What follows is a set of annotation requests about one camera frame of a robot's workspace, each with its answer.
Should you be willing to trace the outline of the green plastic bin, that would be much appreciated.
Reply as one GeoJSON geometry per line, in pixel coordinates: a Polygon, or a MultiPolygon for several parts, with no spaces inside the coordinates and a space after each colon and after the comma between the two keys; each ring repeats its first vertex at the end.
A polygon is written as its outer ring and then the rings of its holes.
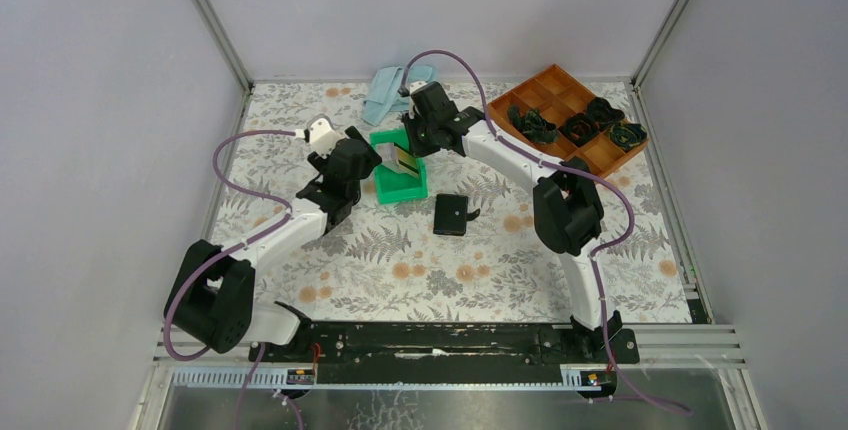
{"type": "Polygon", "coordinates": [[[377,200],[380,204],[420,200],[429,196],[427,167],[422,158],[415,157],[420,167],[420,177],[396,174],[384,165],[387,149],[396,144],[410,153],[407,134],[403,129],[374,132],[369,136],[371,146],[381,156],[383,163],[374,171],[377,200]]]}

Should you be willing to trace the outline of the black card holder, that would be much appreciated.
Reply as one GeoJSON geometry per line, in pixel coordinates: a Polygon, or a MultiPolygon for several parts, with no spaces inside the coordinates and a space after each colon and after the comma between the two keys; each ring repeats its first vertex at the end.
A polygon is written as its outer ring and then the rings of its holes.
{"type": "Polygon", "coordinates": [[[435,200],[433,233],[444,236],[464,236],[468,223],[480,216],[481,210],[469,210],[465,195],[438,194],[435,200]]]}

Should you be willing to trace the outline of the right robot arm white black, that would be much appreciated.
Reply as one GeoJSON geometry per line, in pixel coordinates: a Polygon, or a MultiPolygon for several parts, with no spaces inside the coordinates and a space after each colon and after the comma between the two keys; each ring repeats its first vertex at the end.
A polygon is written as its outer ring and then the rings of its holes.
{"type": "Polygon", "coordinates": [[[604,217],[587,165],[531,151],[498,131],[483,111],[458,109],[438,82],[415,82],[399,93],[410,100],[401,118],[410,153],[452,151],[491,167],[531,196],[535,233],[559,257],[570,292],[575,352],[589,362],[601,360],[621,324],[603,310],[598,278],[581,260],[584,247],[599,237],[604,217]]]}

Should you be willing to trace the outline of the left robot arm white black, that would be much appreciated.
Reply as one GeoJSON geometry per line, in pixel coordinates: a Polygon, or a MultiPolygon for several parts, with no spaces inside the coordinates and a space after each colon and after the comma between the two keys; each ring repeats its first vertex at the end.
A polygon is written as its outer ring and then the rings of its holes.
{"type": "Polygon", "coordinates": [[[282,200],[282,212],[253,233],[224,245],[199,240],[188,248],[163,311],[163,342],[173,359],[188,358],[174,347],[173,328],[200,342],[204,352],[224,354],[243,341],[271,344],[288,361],[309,351],[302,313],[287,304],[255,302],[258,275],[341,224],[360,200],[362,181],[382,160],[355,127],[338,132],[324,117],[293,135],[309,144],[316,177],[292,201],[282,200]]]}

